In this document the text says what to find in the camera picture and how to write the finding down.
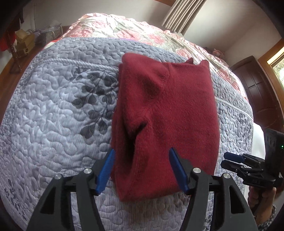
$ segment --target human hand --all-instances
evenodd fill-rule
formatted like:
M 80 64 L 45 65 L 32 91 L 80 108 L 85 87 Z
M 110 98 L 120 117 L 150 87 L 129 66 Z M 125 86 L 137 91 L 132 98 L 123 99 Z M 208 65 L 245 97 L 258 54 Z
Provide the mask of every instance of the human hand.
M 259 193 L 259 188 L 255 188 L 252 186 L 249 187 L 248 205 L 250 208 L 253 208 L 259 203 Z M 257 225 L 266 222 L 271 217 L 275 194 L 276 188 L 268 189 L 262 193 L 262 200 L 258 207 L 257 214 L 254 214 L 256 216 L 255 221 Z

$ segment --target sleeve cuff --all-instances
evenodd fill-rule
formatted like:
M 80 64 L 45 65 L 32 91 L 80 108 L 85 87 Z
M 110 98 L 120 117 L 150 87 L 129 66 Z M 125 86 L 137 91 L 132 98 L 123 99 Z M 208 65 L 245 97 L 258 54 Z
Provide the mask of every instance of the sleeve cuff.
M 273 222 L 274 218 L 276 217 L 276 206 L 273 205 L 272 207 L 272 214 L 271 217 L 269 218 L 269 220 L 267 220 L 266 222 L 260 224 L 258 226 L 258 231 L 266 231 L 267 228 L 271 225 L 271 223 Z

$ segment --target wooden door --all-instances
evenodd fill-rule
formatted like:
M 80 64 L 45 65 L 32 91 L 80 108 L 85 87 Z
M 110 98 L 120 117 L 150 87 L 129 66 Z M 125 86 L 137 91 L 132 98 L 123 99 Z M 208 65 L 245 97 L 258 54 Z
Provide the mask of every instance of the wooden door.
M 253 56 L 231 67 L 239 77 L 252 107 L 254 122 L 264 130 L 271 128 L 284 132 L 283 115 L 269 80 Z

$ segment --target pink floral bedspread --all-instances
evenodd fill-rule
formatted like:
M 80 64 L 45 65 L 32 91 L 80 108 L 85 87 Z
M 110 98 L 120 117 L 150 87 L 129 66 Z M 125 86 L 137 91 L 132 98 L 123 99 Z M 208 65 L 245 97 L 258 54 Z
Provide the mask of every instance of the pink floral bedspread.
M 169 30 L 161 30 L 147 22 L 137 22 L 132 18 L 99 13 L 86 14 L 61 37 L 104 37 L 121 38 L 146 43 L 165 49 L 186 58 L 192 57 L 194 63 L 206 59 L 210 70 L 236 89 L 245 99 L 247 95 L 241 81 L 221 59 L 209 54 L 202 47 L 193 44 Z

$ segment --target red sweater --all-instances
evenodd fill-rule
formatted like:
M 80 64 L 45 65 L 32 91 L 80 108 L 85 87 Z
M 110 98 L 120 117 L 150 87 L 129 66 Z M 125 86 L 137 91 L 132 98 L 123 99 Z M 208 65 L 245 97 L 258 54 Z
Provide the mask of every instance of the red sweater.
M 168 152 L 214 174 L 219 125 L 208 61 L 161 63 L 127 53 L 112 121 L 112 179 L 121 201 L 179 191 Z

